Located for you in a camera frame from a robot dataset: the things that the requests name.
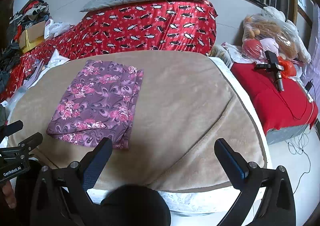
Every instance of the patterned cloth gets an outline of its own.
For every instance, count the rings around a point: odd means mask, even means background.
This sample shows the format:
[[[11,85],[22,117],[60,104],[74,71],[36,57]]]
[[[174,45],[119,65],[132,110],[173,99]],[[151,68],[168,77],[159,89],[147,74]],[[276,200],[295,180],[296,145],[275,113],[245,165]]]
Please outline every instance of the patterned cloth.
[[[64,93],[47,129],[54,138],[96,147],[104,137],[127,149],[143,70],[88,60]]]
[[[10,98],[22,85],[36,59],[47,64],[55,49],[71,60],[140,50],[210,53],[217,16],[206,0],[149,1],[89,12],[70,31],[24,54],[0,100]]]

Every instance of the metal screw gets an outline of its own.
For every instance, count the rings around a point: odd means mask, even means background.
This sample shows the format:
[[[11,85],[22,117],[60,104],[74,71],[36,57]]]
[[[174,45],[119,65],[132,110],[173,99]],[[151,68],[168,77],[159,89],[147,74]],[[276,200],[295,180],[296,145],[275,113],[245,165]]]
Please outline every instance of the metal screw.
[[[255,163],[255,162],[249,162],[249,166],[251,168],[257,168],[258,167],[257,163]]]
[[[279,166],[279,170],[280,170],[281,172],[285,172],[285,168],[284,168],[282,165]]]
[[[72,162],[72,163],[70,164],[70,167],[71,167],[71,168],[77,168],[78,165],[79,165],[79,163],[76,162],[76,161],[74,161],[74,162]]]
[[[45,171],[47,171],[49,169],[49,167],[47,166],[47,165],[45,165],[45,166],[43,166],[42,168],[41,168],[41,171],[42,172],[45,172]]]

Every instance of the blue gripper pad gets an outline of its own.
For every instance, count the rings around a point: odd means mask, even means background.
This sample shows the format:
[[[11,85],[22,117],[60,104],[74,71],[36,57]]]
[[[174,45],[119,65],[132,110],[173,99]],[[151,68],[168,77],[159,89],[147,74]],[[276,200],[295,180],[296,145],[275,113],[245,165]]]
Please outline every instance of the blue gripper pad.
[[[244,179],[249,175],[247,162],[224,139],[216,140],[214,152],[233,187],[241,189]]]
[[[82,187],[85,191],[94,187],[103,168],[109,160],[112,154],[112,141],[107,139],[102,146],[98,144],[93,152],[96,153],[87,169],[83,172]]]

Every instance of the black device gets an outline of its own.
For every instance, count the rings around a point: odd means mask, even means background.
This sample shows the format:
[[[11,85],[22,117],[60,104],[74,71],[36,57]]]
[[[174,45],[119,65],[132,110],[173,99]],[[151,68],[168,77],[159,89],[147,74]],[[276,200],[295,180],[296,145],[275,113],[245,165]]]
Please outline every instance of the black device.
[[[247,163],[224,139],[215,142],[214,151],[233,187],[241,191],[219,226],[242,225],[260,187],[267,188],[249,225],[296,224],[292,188],[283,166],[271,170],[260,168],[255,162]],[[112,142],[104,138],[80,162],[54,170],[43,166],[32,198],[30,225],[111,225],[101,207],[95,205],[86,192],[95,185],[111,153]],[[68,188],[69,197],[62,187]]]
[[[282,76],[280,71],[284,71],[283,66],[279,64],[277,55],[271,51],[265,51],[268,64],[257,64],[255,69],[260,70],[264,69],[267,72],[273,72],[275,77],[275,86],[278,91],[284,91],[283,83],[282,83]]]
[[[22,121],[0,127],[0,143],[23,128]],[[0,186],[6,181],[30,170],[29,153],[42,143],[43,137],[36,133],[23,140],[17,147],[0,149]]]

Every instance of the black pants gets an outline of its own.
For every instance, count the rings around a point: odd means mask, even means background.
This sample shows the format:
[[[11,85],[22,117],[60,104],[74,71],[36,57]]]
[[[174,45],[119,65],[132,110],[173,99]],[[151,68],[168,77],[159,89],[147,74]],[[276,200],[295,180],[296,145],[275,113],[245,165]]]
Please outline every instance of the black pants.
[[[9,209],[4,199],[0,197],[1,225],[30,225],[31,200],[41,165],[30,160],[30,167],[28,173],[17,178],[16,209]],[[63,193],[70,212],[76,212],[68,192],[64,191]],[[143,186],[125,185],[119,187],[108,194],[101,204],[97,205],[97,209],[101,210],[106,225],[170,226],[171,224],[170,210],[165,201],[158,192]]]

